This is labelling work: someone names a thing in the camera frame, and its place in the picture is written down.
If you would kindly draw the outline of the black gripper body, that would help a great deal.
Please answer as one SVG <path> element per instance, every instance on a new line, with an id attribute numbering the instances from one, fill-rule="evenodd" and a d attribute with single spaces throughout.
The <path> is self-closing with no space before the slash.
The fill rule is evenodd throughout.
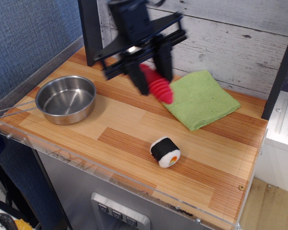
<path id="1" fill-rule="evenodd" d="M 108 8 L 118 30 L 117 37 L 105 48 L 95 54 L 94 59 L 103 64 L 103 72 L 108 80 L 125 73 L 125 65 L 129 64 L 121 56 L 131 46 L 138 46 L 143 52 L 134 58 L 134 62 L 143 63 L 154 56 L 154 48 L 162 43 L 170 42 L 172 47 L 184 41 L 186 31 L 180 20 L 182 14 L 171 15 L 151 20 L 146 0 L 110 0 Z"/>

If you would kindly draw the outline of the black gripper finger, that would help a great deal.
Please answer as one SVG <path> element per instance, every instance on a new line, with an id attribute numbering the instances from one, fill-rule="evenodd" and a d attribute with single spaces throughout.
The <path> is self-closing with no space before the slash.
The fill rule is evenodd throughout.
<path id="1" fill-rule="evenodd" d="M 171 43 L 165 42 L 154 48 L 153 56 L 157 72 L 168 81 L 173 79 L 171 51 Z"/>
<path id="2" fill-rule="evenodd" d="M 138 88 L 142 95 L 148 95 L 149 89 L 145 79 L 145 75 L 140 69 L 139 64 L 131 63 L 125 66 L 127 75 L 131 78 L 134 85 Z"/>

